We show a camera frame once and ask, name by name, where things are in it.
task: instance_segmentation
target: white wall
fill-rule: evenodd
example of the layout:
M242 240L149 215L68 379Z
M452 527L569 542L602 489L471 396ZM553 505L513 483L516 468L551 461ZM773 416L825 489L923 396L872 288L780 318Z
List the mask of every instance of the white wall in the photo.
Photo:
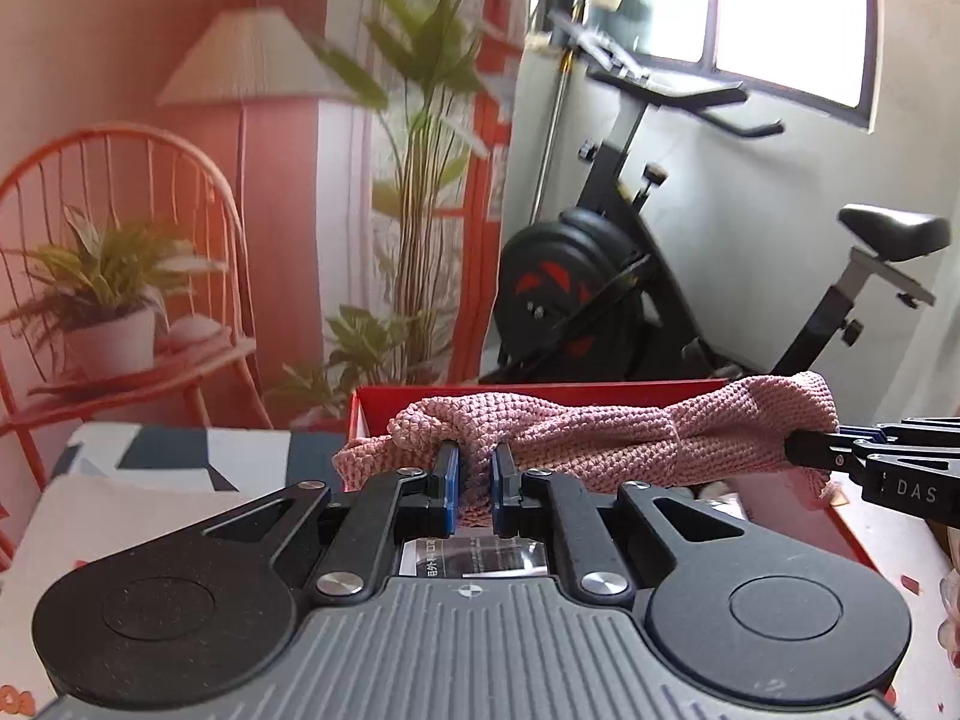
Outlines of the white wall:
M960 196L953 216L960 229ZM887 389L876 422L903 416L960 413L960 247L943 258L933 285L937 305L923 312L904 360Z
M644 120L624 172L634 189L648 161L671 173L644 209L647 223L709 341L762 367L776 362L843 268L853 236L836 222L841 206L867 202L953 216L960 0L882 1L873 132L757 94L726 115L743 124L783 119L784 135L745 143L684 114L656 111ZM504 235L529 213L554 68L533 52L521 65ZM576 201L586 175L577 148L587 137L600 140L615 114L616 95L582 77L571 84L544 218ZM930 283L939 262L934 255L905 269ZM848 421L872 416L919 320L892 288L874 282L855 316L866 324L856 347L834 341L815 367Z

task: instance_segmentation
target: white flower pot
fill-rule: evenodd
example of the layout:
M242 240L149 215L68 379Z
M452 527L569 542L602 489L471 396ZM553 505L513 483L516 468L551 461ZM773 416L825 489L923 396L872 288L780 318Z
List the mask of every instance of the white flower pot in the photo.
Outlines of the white flower pot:
M154 312L145 308L113 322L64 333L64 343L86 378L107 379L154 366L156 328Z

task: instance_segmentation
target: orange wire chair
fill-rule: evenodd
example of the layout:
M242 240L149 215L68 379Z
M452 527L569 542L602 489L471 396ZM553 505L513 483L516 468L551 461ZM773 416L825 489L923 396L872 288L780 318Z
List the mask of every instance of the orange wire chair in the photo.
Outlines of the orange wire chair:
M241 329L237 274L238 263L247 259L246 240L219 167L184 138L127 122L80 129L32 153L0 183L0 313L40 290L42 285L25 275L26 257L13 252L47 242L68 244L67 205L99 228L109 221L149 220L193 242L199 255L226 263L222 274L191 276L190 295L168 298L166 310L171 322L186 314L211 317L229 329L229 346L123 391L37 395L30 390L58 381L67 370L62 341L38 346L26 335L14 336L11 328L0 329L0 397L7 409L0 437L16 433L37 485L45 486L46 473L33 429L177 392L195 423L209 427L200 383L222 368L233 369L258 422L271 427L247 364L256 341Z

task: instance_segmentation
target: pink knitted cloth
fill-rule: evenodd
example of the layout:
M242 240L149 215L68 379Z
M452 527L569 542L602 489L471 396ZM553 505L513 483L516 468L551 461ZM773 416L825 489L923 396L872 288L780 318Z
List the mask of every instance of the pink knitted cloth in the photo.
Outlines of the pink knitted cloth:
M662 487L713 482L741 473L788 469L784 439L794 430L832 432L836 410L816 373L755 376L666 408L558 406L526 395L483 392L432 397L409 405L390 435L354 439L333 458L347 490L380 471L432 466L442 440L467 457L463 524L486 523L488 467L509 442L517 468L542 467L580 477L588 490L615 493L627 480ZM827 476L806 474L811 501Z

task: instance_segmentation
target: gray gripper base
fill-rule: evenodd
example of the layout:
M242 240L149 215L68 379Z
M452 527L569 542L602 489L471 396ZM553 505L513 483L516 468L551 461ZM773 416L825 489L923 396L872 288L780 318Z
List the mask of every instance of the gray gripper base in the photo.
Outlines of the gray gripper base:
M704 642L718 647L722 642ZM65 697L42 720L895 720L877 697L772 712L693 688L627 613L563 597L552 579L395 577L358 607L309 614L287 651L233 693L166 712Z

